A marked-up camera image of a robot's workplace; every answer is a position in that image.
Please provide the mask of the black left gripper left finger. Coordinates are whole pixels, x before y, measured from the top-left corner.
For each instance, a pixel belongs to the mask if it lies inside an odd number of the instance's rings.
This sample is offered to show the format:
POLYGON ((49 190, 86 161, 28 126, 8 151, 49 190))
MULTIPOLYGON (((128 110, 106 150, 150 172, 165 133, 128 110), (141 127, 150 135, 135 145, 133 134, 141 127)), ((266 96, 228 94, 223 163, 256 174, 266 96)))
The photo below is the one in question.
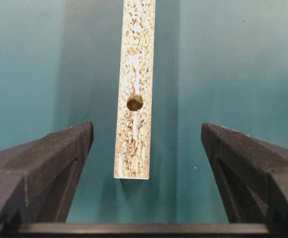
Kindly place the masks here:
POLYGON ((66 221, 93 140, 87 121, 0 151, 0 231, 66 221))

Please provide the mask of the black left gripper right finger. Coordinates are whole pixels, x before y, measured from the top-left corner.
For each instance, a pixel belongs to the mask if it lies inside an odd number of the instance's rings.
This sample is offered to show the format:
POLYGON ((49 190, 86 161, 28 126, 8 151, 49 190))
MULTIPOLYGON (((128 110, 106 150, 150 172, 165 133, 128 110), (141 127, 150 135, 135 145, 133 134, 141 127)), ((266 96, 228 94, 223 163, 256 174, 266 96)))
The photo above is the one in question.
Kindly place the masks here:
POLYGON ((201 141, 231 223, 261 223, 288 238, 288 149, 205 122, 201 141))

